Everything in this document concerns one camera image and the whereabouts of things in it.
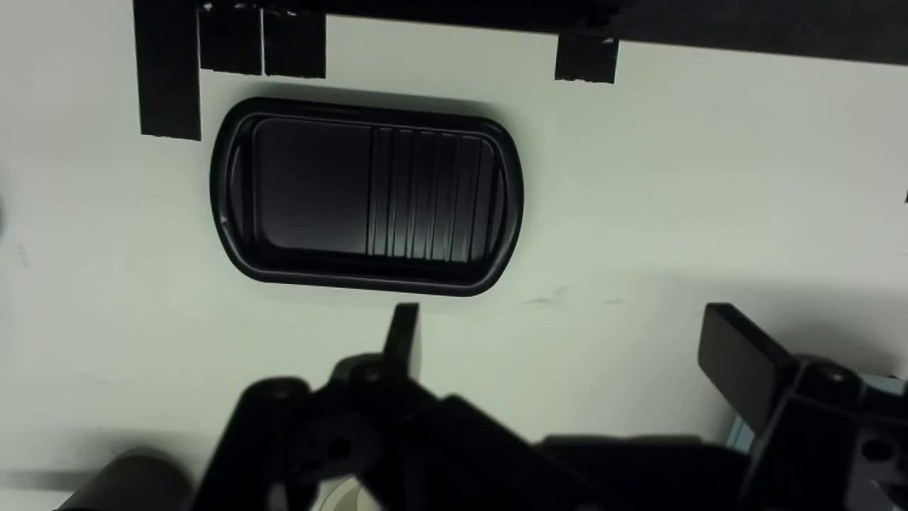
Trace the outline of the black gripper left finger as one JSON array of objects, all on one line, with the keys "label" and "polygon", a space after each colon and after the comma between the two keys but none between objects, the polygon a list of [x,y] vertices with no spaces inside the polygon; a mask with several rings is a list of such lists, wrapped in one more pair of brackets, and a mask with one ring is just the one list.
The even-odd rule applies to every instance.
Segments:
[{"label": "black gripper left finger", "polygon": [[384,345],[384,373],[388,377],[412,377],[416,367],[420,308],[396,305]]}]

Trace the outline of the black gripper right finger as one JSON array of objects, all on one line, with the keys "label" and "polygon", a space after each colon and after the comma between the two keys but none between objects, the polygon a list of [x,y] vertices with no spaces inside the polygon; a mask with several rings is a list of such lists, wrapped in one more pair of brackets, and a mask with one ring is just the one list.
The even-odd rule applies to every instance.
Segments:
[{"label": "black gripper right finger", "polygon": [[735,305],[704,308],[698,367],[754,434],[768,433],[796,376],[796,359]]}]

